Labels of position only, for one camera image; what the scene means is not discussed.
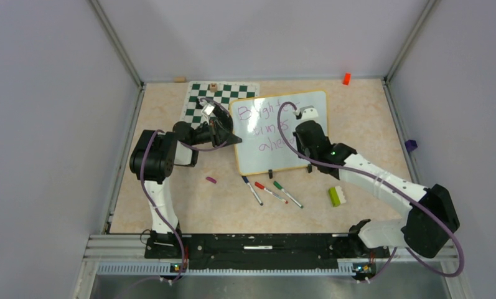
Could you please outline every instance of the wall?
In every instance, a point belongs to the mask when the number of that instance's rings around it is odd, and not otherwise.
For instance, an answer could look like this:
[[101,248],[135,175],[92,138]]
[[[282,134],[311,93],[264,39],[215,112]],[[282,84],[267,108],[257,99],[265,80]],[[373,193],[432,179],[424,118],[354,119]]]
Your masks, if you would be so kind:
[[145,81],[385,75],[426,0],[100,0]]
[[496,1],[442,1],[393,81],[425,183],[451,191],[476,298],[496,298]]
[[86,1],[0,1],[0,298],[70,298],[137,88]]

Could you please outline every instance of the checkerboard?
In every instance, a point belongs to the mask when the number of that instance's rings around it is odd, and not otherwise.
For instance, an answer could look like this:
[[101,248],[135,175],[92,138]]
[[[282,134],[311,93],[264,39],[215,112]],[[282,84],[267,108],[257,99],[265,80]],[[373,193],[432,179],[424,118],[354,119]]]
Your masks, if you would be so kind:
[[[216,83],[217,92],[211,92],[209,85]],[[204,122],[202,117],[202,106],[199,99],[203,97],[212,98],[226,109],[230,103],[239,98],[253,98],[259,96],[260,85],[251,82],[211,82],[211,81],[191,81],[187,87],[184,108],[180,120],[191,124],[192,128],[198,127]]]

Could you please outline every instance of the red marker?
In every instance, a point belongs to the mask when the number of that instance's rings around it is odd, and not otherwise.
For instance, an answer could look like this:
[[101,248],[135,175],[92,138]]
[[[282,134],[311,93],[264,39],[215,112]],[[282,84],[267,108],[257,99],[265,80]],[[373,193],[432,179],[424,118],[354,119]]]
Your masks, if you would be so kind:
[[255,186],[257,186],[257,187],[259,187],[260,189],[262,189],[262,190],[264,190],[264,191],[266,191],[266,192],[270,193],[271,195],[273,195],[273,196],[277,197],[280,201],[284,202],[285,204],[287,204],[287,203],[288,203],[288,201],[287,201],[287,200],[285,200],[285,199],[284,199],[284,198],[282,198],[281,196],[278,196],[277,194],[275,194],[275,192],[268,190],[268,188],[264,187],[261,183],[259,183],[259,182],[255,182]]

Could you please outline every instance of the wooden block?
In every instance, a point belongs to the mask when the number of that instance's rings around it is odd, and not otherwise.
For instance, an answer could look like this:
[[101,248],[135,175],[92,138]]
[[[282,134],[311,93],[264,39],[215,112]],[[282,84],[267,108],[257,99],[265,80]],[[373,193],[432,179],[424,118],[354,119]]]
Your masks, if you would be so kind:
[[216,83],[211,83],[211,84],[209,85],[209,91],[211,91],[211,92],[217,92],[217,91],[218,91],[218,84],[216,84]]
[[174,83],[184,83],[185,82],[185,77],[175,77],[174,78]]

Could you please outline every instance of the marker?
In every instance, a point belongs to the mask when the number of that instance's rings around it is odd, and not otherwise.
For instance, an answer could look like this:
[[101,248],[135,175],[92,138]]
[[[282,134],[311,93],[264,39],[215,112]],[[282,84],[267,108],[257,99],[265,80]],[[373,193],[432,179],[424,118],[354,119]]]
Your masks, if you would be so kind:
[[284,190],[284,188],[281,185],[279,185],[279,183],[277,183],[277,181],[273,181],[273,185],[276,186],[277,188],[279,188],[279,190],[281,190],[283,193],[285,193],[287,197],[290,197],[290,199],[293,202],[295,202],[298,207],[300,207],[301,209],[303,208],[302,204],[300,204],[299,201],[297,201],[297,199],[295,199],[292,195],[290,195],[290,193],[288,193],[288,191]]
[[264,191],[266,191],[266,192],[270,193],[271,195],[273,195],[273,196],[277,197],[280,201],[284,202],[285,204],[287,204],[287,203],[288,203],[288,201],[287,201],[287,200],[285,200],[285,199],[284,199],[284,198],[282,198],[281,196],[278,196],[275,192],[268,190],[268,188],[264,187],[264,186],[263,186],[263,185],[261,185],[259,182],[255,182],[255,186],[257,186],[257,187],[259,187],[260,189],[262,189],[262,190],[264,190]]
[[248,185],[248,187],[250,187],[251,193],[253,193],[253,195],[255,196],[255,198],[257,198],[257,201],[259,202],[259,204],[262,206],[263,205],[263,201],[261,200],[261,198],[259,197],[259,195],[257,195],[257,192],[255,192],[255,190],[253,190],[253,187],[251,187],[251,184],[250,184],[250,181],[248,181],[248,178],[246,178],[246,176],[242,176],[242,179],[244,180],[244,182],[246,183],[246,185]]

